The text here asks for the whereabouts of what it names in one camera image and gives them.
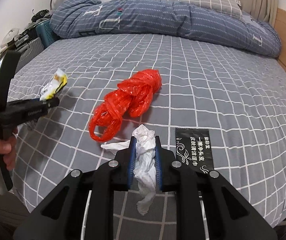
silver screw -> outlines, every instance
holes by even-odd
[[[113,167],[118,166],[119,162],[116,160],[112,160],[112,161],[109,161],[108,165],[113,168]]]
[[[217,178],[219,175],[220,174],[217,171],[210,171],[210,176],[214,179]]]
[[[182,166],[182,163],[179,162],[179,161],[173,161],[173,162],[172,162],[172,166],[173,166],[174,168],[179,168],[179,167]]]
[[[78,176],[80,176],[81,172],[79,170],[73,170],[71,171],[71,176],[76,178]]]

black wet wipe package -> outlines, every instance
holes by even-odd
[[[207,174],[214,169],[209,130],[176,128],[175,138],[178,161],[196,172]]]

knotted plastic bag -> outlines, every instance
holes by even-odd
[[[153,94],[161,87],[158,70],[146,69],[117,84],[118,89],[105,95],[104,102],[95,109],[89,122],[91,138],[106,142],[120,130],[123,118],[128,111],[131,117],[139,117],[149,108]],[[96,126],[106,127],[101,137],[94,133]]]

white tissue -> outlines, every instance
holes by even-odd
[[[132,136],[136,138],[134,178],[137,179],[139,192],[144,197],[137,203],[137,208],[138,212],[144,216],[156,194],[155,137],[154,131],[150,131],[142,124],[133,131]],[[120,143],[102,144],[101,147],[116,154],[118,150],[128,148],[129,144],[128,140]]]

clear plastic bag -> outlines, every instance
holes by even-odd
[[[105,95],[104,102],[95,109],[89,122],[91,138],[98,142],[111,140],[120,130],[124,113],[128,111],[131,117],[145,113],[161,85],[160,73],[153,69],[139,71],[117,84],[118,89]],[[106,127],[101,137],[94,133],[96,126]]]

